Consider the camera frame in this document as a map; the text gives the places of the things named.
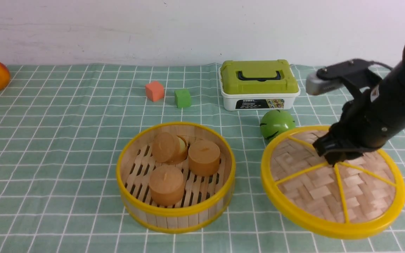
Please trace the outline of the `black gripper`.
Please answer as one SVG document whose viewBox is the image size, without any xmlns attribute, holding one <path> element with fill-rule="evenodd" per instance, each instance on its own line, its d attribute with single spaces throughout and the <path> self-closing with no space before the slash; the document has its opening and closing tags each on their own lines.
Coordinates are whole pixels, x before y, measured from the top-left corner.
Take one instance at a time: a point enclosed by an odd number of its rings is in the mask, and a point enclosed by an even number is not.
<svg viewBox="0 0 405 253">
<path fill-rule="evenodd" d="M 373 152 L 396 135 L 396 90 L 366 89 L 344 104 L 339 122 L 313 142 L 317 154 L 334 166 Z"/>
</svg>

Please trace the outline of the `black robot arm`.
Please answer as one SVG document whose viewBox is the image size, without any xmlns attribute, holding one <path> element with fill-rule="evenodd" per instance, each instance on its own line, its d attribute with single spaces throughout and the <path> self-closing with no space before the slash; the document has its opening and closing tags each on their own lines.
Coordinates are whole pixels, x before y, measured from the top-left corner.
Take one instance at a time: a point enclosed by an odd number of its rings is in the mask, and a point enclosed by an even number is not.
<svg viewBox="0 0 405 253">
<path fill-rule="evenodd" d="M 306 78 L 309 95 L 341 87 L 352 95 L 342 107 L 340 120 L 313 143 L 330 165 L 376 151 L 405 129 L 405 46 L 402 61 L 386 77 L 370 70 L 375 64 L 352 59 L 318 69 Z"/>
</svg>

